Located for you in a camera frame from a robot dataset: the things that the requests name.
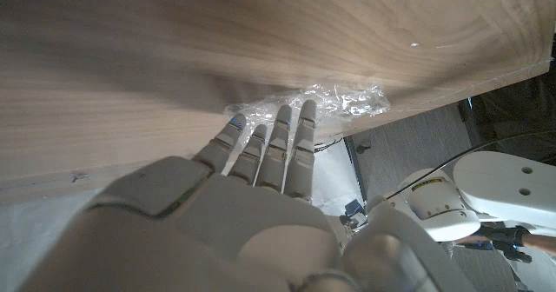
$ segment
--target plastic wrap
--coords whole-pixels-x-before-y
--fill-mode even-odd
[[[297,122],[301,106],[309,99],[317,103],[319,127],[349,123],[357,117],[374,116],[390,108],[390,102],[377,84],[361,90],[352,90],[340,85],[325,87],[315,84],[305,89],[267,96],[259,102],[232,104],[224,109],[224,114],[232,117],[236,113],[242,113],[247,118],[247,125],[239,142],[243,147],[257,125],[265,124],[272,127],[278,109],[287,104],[292,107],[291,141],[297,127],[297,123],[294,122]]]

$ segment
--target wood grain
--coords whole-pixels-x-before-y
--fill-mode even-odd
[[[191,155],[225,105],[314,83],[392,103],[320,139],[515,83],[548,69],[555,1],[2,0],[0,178]]]

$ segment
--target cable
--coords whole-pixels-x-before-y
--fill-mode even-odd
[[[327,144],[327,145],[322,146],[322,147],[320,147],[320,148],[314,148],[314,152],[315,152],[315,153],[322,152],[323,150],[328,149],[328,148],[330,148],[331,146],[337,144],[337,143],[340,142],[341,140],[342,140],[342,139],[334,140],[334,141],[333,141],[332,143],[330,143],[330,144]]]
[[[427,176],[431,175],[432,173],[434,173],[436,170],[443,169],[443,168],[446,167],[446,165],[448,165],[449,163],[451,163],[451,162],[455,161],[456,159],[458,159],[458,158],[460,158],[460,157],[462,157],[462,156],[464,156],[464,155],[466,155],[466,154],[469,154],[469,153],[471,153],[471,152],[473,152],[473,151],[475,151],[475,150],[477,150],[477,149],[482,149],[482,148],[484,148],[484,147],[486,147],[486,146],[488,146],[488,145],[495,144],[495,143],[498,143],[498,142],[500,142],[500,141],[516,139],[516,138],[519,138],[519,137],[522,137],[522,136],[535,136],[535,135],[542,135],[542,134],[545,134],[545,133],[554,133],[554,132],[556,132],[556,129],[544,129],[544,130],[538,130],[538,131],[527,131],[527,132],[522,132],[522,133],[515,134],[515,135],[512,135],[512,136],[505,136],[505,137],[503,137],[503,138],[501,138],[501,139],[496,139],[496,140],[492,140],[492,141],[489,141],[489,142],[486,142],[486,143],[479,144],[479,145],[474,146],[474,147],[472,147],[471,149],[467,149],[467,150],[465,150],[465,151],[459,153],[458,155],[456,155],[456,156],[450,158],[449,160],[443,162],[442,164],[440,164],[440,165],[439,165],[438,167],[436,167],[435,169],[429,171],[429,172],[426,173],[425,175],[423,175],[423,176],[419,177],[418,179],[416,179],[415,181],[409,183],[407,186],[405,186],[405,187],[399,189],[398,191],[396,191],[395,193],[393,193],[391,196],[387,197],[386,199],[389,200],[390,198],[399,195],[401,192],[405,191],[406,189],[408,189],[408,188],[411,187],[412,185],[416,184],[416,183],[419,182],[420,180],[422,180],[422,179],[426,178]]]

